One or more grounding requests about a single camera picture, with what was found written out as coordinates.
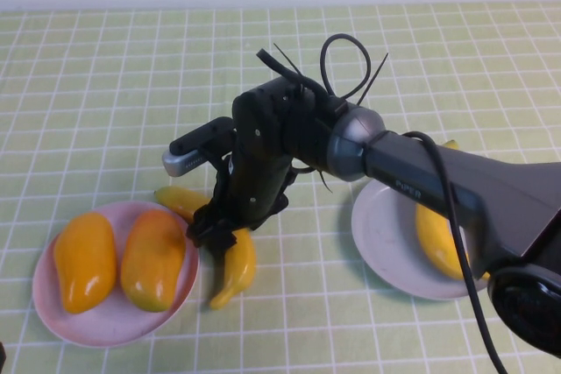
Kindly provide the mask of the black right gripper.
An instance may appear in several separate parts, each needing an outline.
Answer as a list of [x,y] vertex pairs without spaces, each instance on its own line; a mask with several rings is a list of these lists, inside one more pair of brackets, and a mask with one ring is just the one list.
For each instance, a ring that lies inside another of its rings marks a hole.
[[224,159],[217,174],[212,206],[202,206],[188,224],[193,243],[206,243],[213,257],[237,244],[231,230],[217,229],[219,218],[233,228],[257,229],[288,206],[284,194],[292,176],[289,159]]

